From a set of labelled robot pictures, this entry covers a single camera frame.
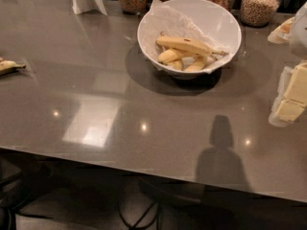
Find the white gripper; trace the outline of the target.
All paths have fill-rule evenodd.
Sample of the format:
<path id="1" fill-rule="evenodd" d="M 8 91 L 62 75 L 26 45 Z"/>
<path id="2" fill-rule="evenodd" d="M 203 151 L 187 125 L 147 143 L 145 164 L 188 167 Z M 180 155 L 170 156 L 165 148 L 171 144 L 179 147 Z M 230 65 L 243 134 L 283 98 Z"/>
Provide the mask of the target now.
<path id="1" fill-rule="evenodd" d="M 275 28 L 268 41 L 283 44 L 289 41 L 291 52 L 302 60 L 307 59 L 307 2 L 291 17 Z M 276 127 L 292 124 L 307 107 L 307 62 L 295 68 L 286 66 L 281 73 L 269 123 Z"/>

